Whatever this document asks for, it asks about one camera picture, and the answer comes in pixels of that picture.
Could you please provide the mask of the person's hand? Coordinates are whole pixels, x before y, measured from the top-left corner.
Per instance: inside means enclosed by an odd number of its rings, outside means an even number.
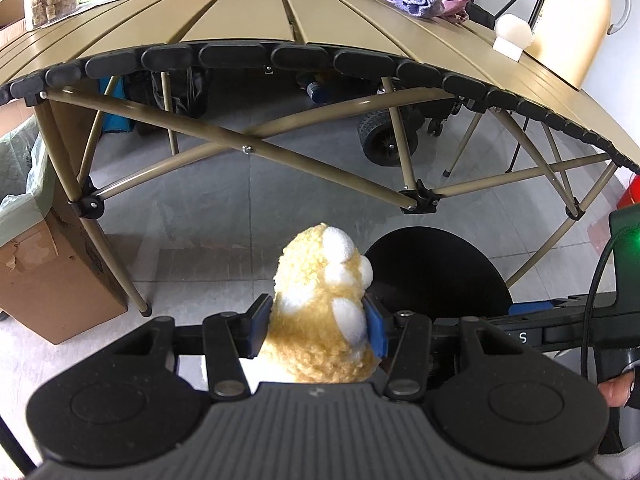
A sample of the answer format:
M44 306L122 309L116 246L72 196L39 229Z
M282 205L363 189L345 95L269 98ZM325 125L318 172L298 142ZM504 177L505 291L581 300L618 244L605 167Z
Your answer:
M616 378L601 382L598 389L610 408L635 408L640 406L639 379L634 370Z

